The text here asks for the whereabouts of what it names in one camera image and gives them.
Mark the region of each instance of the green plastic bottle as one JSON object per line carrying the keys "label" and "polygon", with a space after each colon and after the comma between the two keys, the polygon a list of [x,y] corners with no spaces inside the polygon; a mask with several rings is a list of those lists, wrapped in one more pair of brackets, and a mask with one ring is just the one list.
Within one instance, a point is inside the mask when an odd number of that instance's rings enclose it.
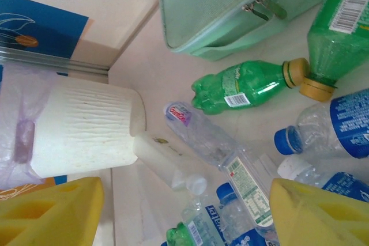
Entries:
{"label": "green plastic bottle", "polygon": [[304,58],[282,66],[250,60],[195,81],[191,87],[195,92],[192,105],[207,115],[259,106],[284,88],[300,85],[307,73]]}
{"label": "green plastic bottle", "polygon": [[307,35],[310,74],[300,93],[327,101],[336,82],[369,58],[368,0],[326,0]]}
{"label": "green plastic bottle", "polygon": [[194,246],[186,226],[180,222],[177,228],[167,230],[168,246]]}

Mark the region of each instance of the plastic bottle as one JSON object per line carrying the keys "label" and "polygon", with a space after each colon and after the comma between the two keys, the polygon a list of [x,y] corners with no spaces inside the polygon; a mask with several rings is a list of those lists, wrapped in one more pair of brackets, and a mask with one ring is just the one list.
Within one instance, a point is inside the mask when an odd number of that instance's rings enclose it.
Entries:
{"label": "plastic bottle", "polygon": [[362,181],[344,172],[320,173],[311,164],[296,155],[287,157],[281,163],[278,174],[285,179],[369,202],[369,186]]}
{"label": "plastic bottle", "polygon": [[167,230],[168,246],[194,246],[191,235],[186,226],[180,222],[176,228]]}
{"label": "plastic bottle", "polygon": [[369,89],[305,109],[296,126],[276,132],[274,143],[284,155],[309,151],[335,157],[368,157]]}
{"label": "plastic bottle", "polygon": [[190,233],[193,245],[224,245],[216,202],[213,197],[207,195],[195,197],[182,211],[182,220]]}
{"label": "plastic bottle", "polygon": [[218,167],[230,180],[254,221],[254,227],[269,241],[278,242],[269,207],[272,182],[260,177],[250,149],[238,144],[202,112],[184,102],[169,103],[164,110],[167,125],[207,163]]}
{"label": "plastic bottle", "polygon": [[237,198],[235,191],[229,183],[222,184],[217,189],[220,201],[221,230],[229,246],[258,246],[274,245],[265,240],[254,229],[254,224],[244,204]]}
{"label": "plastic bottle", "polygon": [[337,80],[368,61],[368,0],[326,0],[307,41],[311,69],[300,93],[327,101]]}
{"label": "plastic bottle", "polygon": [[195,81],[192,105],[207,115],[258,106],[284,88],[300,85],[307,73],[308,62],[304,58],[284,62],[282,66],[250,60]]}
{"label": "plastic bottle", "polygon": [[193,195],[201,195],[206,190],[208,182],[202,175],[201,163],[162,136],[148,132],[138,134],[133,152],[174,191],[186,188]]}

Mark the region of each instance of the green bag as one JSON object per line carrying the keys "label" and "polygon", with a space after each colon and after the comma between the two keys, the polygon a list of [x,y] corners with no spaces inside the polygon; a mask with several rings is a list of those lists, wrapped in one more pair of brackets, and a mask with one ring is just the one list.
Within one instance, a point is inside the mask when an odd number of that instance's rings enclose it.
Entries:
{"label": "green bag", "polygon": [[322,0],[160,0],[172,52],[219,60],[282,31]]}

